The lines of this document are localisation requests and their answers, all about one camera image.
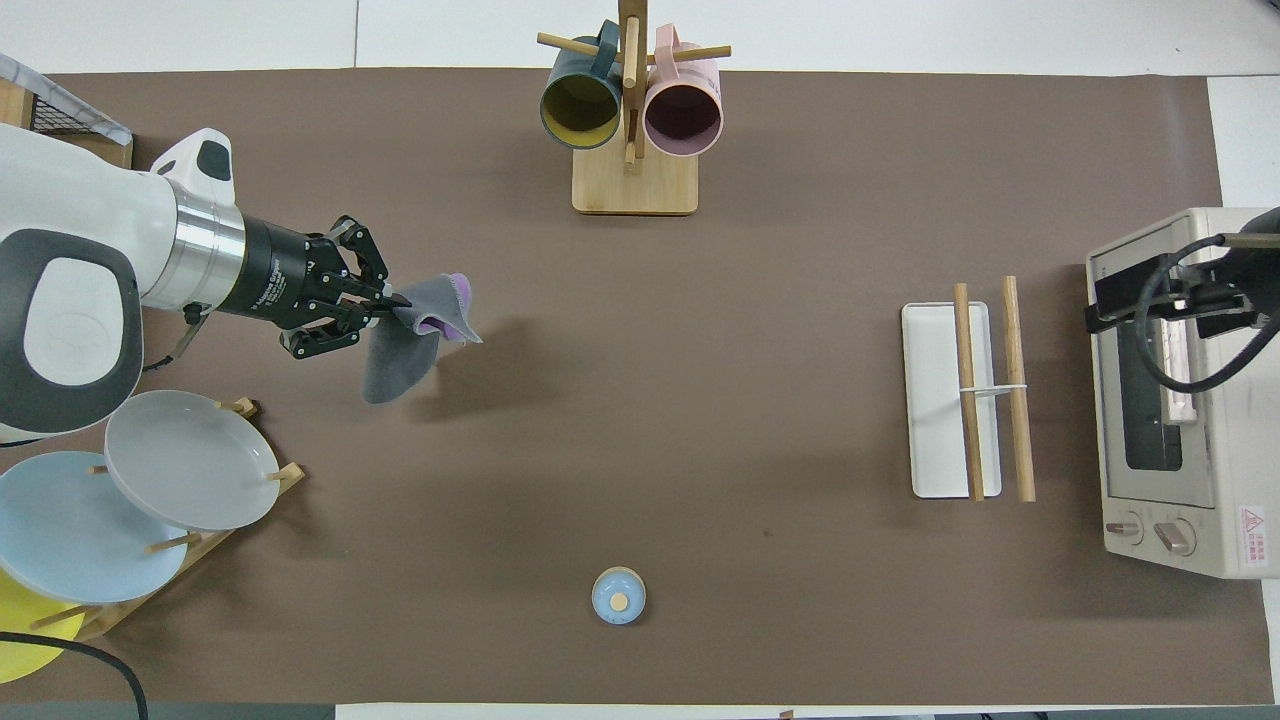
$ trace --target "mug rack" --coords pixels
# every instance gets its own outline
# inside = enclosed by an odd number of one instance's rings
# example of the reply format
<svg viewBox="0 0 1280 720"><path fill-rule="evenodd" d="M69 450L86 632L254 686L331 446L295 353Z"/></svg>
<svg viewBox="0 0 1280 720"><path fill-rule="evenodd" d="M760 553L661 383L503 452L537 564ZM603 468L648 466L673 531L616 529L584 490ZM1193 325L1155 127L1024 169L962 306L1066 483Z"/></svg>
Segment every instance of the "mug rack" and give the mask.
<svg viewBox="0 0 1280 720"><path fill-rule="evenodd" d="M698 156L678 158L645 151L641 111L648 88L648 0L618 0L622 63L622 126L620 132L591 150L573 150L573 209L588 215L690 215L698 210ZM538 33L538 42L594 56L593 45ZM676 61L728 58L732 47L719 45L677 50Z"/></svg>
<svg viewBox="0 0 1280 720"><path fill-rule="evenodd" d="M236 413L237 415L244 418L246 420L257 415L259 405L257 402L250 400L248 397L242 397L236 402L216 402L216 406ZM91 474L108 471L105 466L92 466L88 469ZM278 473L264 477L264 482L278 480L280 483L280 495L293 488L298 482L306 478L306 473L297 462L289 462L284 468L280 468ZM187 555L178 568L178 573L163 587L145 594L142 597L129 600L125 602L115 602L111 605L77 605L69 607L61 612L49 615L31 624L29 629L32 632L38 632L47 628L55 623L76 618L78 615L84 616L84 623L81 625L79 632L76 634L77 641L91 641L93 638L101 637L104 633L118 625L122 620L128 618L134 610L141 607L146 601L155 597L157 593L163 592L169 587L175 579L182 577L192 565L198 562L202 557L209 555L215 547L218 547L223 541L230 537L236 530L221 530L215 533L204 532L188 532L184 536L179 536L174 539L156 543L143 548L146 553L159 552L170 547L178 547L179 544L187 546Z"/></svg>

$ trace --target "small blue container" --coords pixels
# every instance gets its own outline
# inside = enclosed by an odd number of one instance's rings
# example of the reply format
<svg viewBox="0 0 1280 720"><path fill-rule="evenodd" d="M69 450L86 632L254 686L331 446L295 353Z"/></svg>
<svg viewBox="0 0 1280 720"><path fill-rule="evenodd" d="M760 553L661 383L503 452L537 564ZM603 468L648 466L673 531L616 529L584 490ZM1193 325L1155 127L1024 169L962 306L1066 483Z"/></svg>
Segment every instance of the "small blue container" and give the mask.
<svg viewBox="0 0 1280 720"><path fill-rule="evenodd" d="M644 580L630 568L609 568L595 579L591 606L600 620L626 625L644 611Z"/></svg>

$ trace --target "yellow plate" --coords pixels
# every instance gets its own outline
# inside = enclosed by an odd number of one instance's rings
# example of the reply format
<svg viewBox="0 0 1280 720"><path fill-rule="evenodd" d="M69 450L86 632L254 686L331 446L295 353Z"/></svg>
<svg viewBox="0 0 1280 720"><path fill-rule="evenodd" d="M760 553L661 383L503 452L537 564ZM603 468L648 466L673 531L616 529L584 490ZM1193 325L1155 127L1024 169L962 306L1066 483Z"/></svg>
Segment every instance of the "yellow plate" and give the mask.
<svg viewBox="0 0 1280 720"><path fill-rule="evenodd" d="M69 641L79 632L84 615L68 618L40 630L32 630L31 624L70 607L74 607L70 602L36 594L0 571L0 630ZM56 647L0 643L0 683L29 675L52 662L63 651Z"/></svg>

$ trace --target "white tray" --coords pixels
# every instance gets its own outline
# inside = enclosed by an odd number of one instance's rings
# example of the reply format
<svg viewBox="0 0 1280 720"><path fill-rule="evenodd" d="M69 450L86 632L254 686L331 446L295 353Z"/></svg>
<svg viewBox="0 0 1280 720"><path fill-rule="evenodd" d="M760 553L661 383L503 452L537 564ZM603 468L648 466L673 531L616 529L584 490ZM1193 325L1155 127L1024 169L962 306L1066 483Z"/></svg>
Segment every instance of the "white tray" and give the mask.
<svg viewBox="0 0 1280 720"><path fill-rule="evenodd" d="M969 324L974 386L989 387L995 382L995 370L991 365L991 319L984 304L969 304ZM906 364L911 489L919 497L969 497L954 304L911 302L902 306L902 357ZM992 497L1001 489L996 398L979 395L977 400L983 491Z"/></svg>

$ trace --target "oven knob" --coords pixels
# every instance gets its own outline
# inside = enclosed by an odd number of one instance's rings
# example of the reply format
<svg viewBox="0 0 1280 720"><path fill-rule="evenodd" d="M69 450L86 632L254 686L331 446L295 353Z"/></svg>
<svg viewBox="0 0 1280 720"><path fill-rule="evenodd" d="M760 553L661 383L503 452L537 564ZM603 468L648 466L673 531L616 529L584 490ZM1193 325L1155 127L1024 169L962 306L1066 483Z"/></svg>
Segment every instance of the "oven knob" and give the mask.
<svg viewBox="0 0 1280 720"><path fill-rule="evenodd" d="M1103 529L1107 534L1128 539L1129 544L1139 544L1143 538L1142 518L1138 518L1138 514L1133 511L1125 514L1123 523L1107 523Z"/></svg>
<svg viewBox="0 0 1280 720"><path fill-rule="evenodd" d="M1196 529L1187 520L1179 518L1172 523L1156 523L1155 530L1169 552L1181 556L1196 552Z"/></svg>

